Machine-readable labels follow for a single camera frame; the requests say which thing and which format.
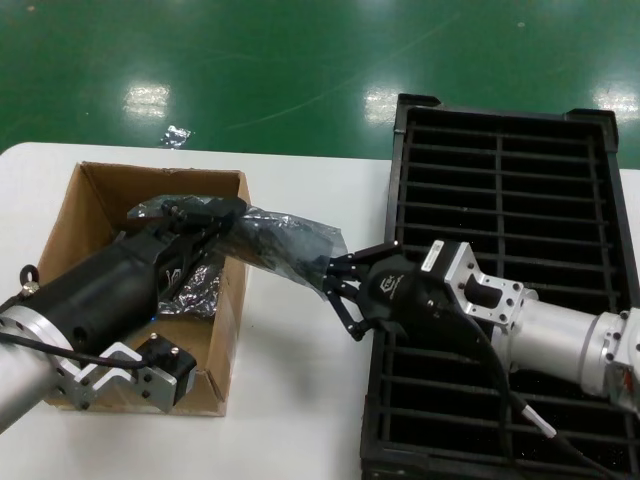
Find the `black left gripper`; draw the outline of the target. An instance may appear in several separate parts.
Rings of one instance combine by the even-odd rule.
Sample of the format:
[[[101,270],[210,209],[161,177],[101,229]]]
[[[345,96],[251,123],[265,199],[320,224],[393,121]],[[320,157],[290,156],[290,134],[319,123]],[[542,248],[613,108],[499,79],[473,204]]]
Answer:
[[[143,230],[91,255],[23,305],[46,318],[80,353],[100,353],[149,323],[247,211],[239,197],[161,204],[167,233]]]

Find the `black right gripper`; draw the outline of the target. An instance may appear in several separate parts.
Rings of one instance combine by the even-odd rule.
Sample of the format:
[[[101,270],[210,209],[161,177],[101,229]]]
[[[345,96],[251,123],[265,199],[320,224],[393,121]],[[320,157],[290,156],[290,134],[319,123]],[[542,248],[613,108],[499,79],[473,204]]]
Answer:
[[[333,277],[323,279],[322,291],[351,338],[359,342],[373,331],[373,319],[411,347],[489,349],[486,329],[463,312],[445,282],[451,256],[437,259],[425,271],[420,263],[396,255],[400,251],[398,242],[387,242],[329,261],[327,276]],[[363,283],[353,279],[370,268]],[[365,317],[356,320],[344,301],[361,306]]]

